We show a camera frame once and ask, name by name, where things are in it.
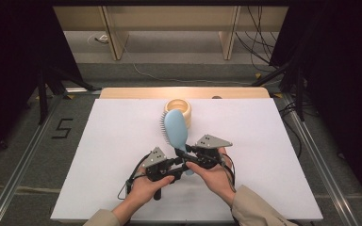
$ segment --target person's right hand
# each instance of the person's right hand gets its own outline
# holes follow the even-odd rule
[[[219,153],[225,153],[225,148],[219,148]],[[231,169],[231,161],[226,156],[224,157],[225,164]],[[224,168],[220,165],[216,165],[212,169],[204,169],[199,167],[198,165],[187,162],[187,167],[194,171],[196,174],[202,177],[205,181],[207,187],[213,191],[215,194],[220,196],[230,207],[232,206],[232,202],[234,200],[235,192],[231,188],[227,174]]]

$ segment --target sleeve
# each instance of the sleeve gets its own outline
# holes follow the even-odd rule
[[[296,225],[287,221],[247,186],[241,186],[237,190],[232,204],[232,215],[240,225]]]
[[[120,226],[120,222],[111,211],[101,209],[84,226]]]

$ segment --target white tabletop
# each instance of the white tabletop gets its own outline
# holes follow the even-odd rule
[[[98,209],[111,210],[117,195],[144,155],[159,147],[175,157],[160,131],[159,119],[169,100],[99,99],[95,101],[73,164],[51,219],[89,219]],[[190,99],[187,143],[205,134],[233,142],[227,148],[236,167],[236,187],[246,185],[285,218],[320,220],[322,215],[272,99]],[[229,207],[197,175],[162,189],[134,221],[232,221]]]

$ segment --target tape roll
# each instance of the tape roll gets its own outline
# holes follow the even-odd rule
[[[190,106],[189,102],[183,99],[173,99],[164,106],[164,111],[166,112],[173,109],[178,109],[182,112],[185,125],[187,128],[190,128],[192,107]]]

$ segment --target wire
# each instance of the wire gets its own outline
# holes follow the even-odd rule
[[[227,176],[228,183],[230,184],[232,191],[237,192],[237,191],[235,190],[235,188],[234,188],[234,182],[231,181],[231,178],[230,178],[230,176],[229,176],[228,173],[227,173],[227,172],[230,172],[230,173],[231,173],[230,169],[229,169],[227,166],[225,166],[224,163],[221,163],[220,166],[222,166],[222,168],[223,168],[224,171],[225,171],[225,175]]]
[[[87,44],[90,45],[90,46],[93,46],[93,47],[107,46],[106,43],[98,44],[98,45],[96,45],[96,44],[91,44],[91,38],[92,38],[93,36],[99,34],[99,33],[101,33],[101,32],[95,32],[95,33],[91,34],[91,35],[87,38]]]
[[[289,123],[287,123],[287,121],[285,120],[285,116],[287,114],[289,114],[290,112],[294,111],[296,108],[296,102],[292,102],[288,105],[286,105],[284,107],[284,109],[282,110],[279,110],[279,113],[281,114],[282,113],[282,116],[281,116],[281,120],[283,121],[283,123],[287,126],[287,128],[295,135],[296,138],[298,138],[298,142],[299,142],[299,151],[297,153],[297,157],[298,159],[301,157],[301,154],[302,154],[302,141],[301,141],[301,138],[299,137],[299,135],[292,129],[292,127],[289,125]]]
[[[142,162],[143,162],[146,158],[148,158],[149,154],[150,154],[150,153],[148,153],[147,155],[145,155],[145,156],[140,160],[140,162],[138,163],[138,165],[134,168],[134,171],[131,173],[131,175],[130,175],[130,177],[129,177],[129,179],[128,179],[129,181],[134,179],[134,175],[135,175],[135,173],[137,172],[137,170],[140,168],[140,164],[142,164]]]
[[[260,35],[260,38],[261,38],[261,43],[263,45],[263,50],[267,56],[267,58],[269,59],[269,61],[272,61],[272,59],[269,57],[269,55],[267,54],[267,51],[269,51],[270,55],[272,55],[272,50],[269,48],[270,45],[267,44],[266,40],[264,39],[263,35],[262,35],[262,31],[261,31],[261,16],[262,16],[262,13],[263,13],[263,7],[262,6],[259,6],[257,7],[257,17],[258,17],[258,23],[256,23],[255,21],[255,18],[249,8],[249,6],[247,7],[248,8],[248,11],[249,11],[249,14],[251,15],[251,18],[252,18],[252,21],[254,22],[254,25],[255,25],[255,28],[256,28],[256,37],[257,37],[257,34]]]
[[[246,31],[245,31],[245,35],[246,35],[250,40],[254,40],[254,38],[252,38],[251,36],[249,36],[248,32],[246,32]],[[256,40],[255,42],[257,42],[257,43],[259,43],[259,44],[267,45],[267,46],[269,46],[269,47],[271,47],[271,48],[274,48],[273,45],[270,45],[270,44],[267,44],[267,43],[263,43],[263,42],[260,42],[260,41],[257,41],[257,40]]]
[[[259,68],[257,68],[256,65],[254,64],[253,55],[256,56],[257,58],[261,59],[261,60],[264,61],[265,63],[270,64],[270,62],[269,62],[267,59],[263,58],[262,56],[260,56],[257,52],[255,52],[255,51],[253,50],[253,47],[254,47],[255,43],[254,43],[254,45],[253,45],[252,47],[249,47],[249,46],[240,38],[240,36],[239,36],[239,34],[238,34],[237,32],[236,32],[235,34],[236,34],[237,38],[239,39],[239,42],[242,44],[242,46],[251,53],[251,63],[252,63],[252,65],[253,65],[258,71],[262,71],[262,72],[265,72],[265,73],[272,73],[272,71],[259,69]]]
[[[274,40],[277,41],[277,39],[276,39],[275,36],[272,34],[272,32],[270,32],[270,34],[272,35],[272,37],[274,38]]]
[[[234,178],[236,177],[236,173],[235,173],[235,166],[234,166],[234,162],[232,161],[231,157],[228,156],[228,154],[223,153],[222,155],[226,156],[230,161],[231,161],[231,166],[232,166],[232,171],[234,172]]]
[[[124,198],[120,198],[120,194],[122,194],[125,186],[126,186],[126,183],[124,183],[124,185],[123,185],[122,189],[120,190],[119,194],[117,194],[117,199],[119,199],[119,200],[124,200]]]
[[[213,83],[213,84],[239,84],[239,85],[248,85],[251,86],[252,83],[244,83],[244,82],[235,82],[235,81],[210,81],[210,80],[203,80],[203,79],[197,79],[197,80],[180,80],[180,79],[175,79],[175,78],[159,78],[156,76],[153,76],[149,73],[142,73],[140,72],[140,70],[138,70],[137,65],[134,63],[132,57],[130,56],[130,54],[128,53],[128,50],[125,48],[124,46],[124,50],[125,53],[127,54],[127,56],[131,59],[131,62],[134,66],[135,71],[137,71],[137,73],[141,74],[141,75],[145,75],[148,77],[151,77],[155,80],[158,81],[173,81],[173,82],[181,82],[181,83],[195,83],[195,82],[206,82],[206,83]]]

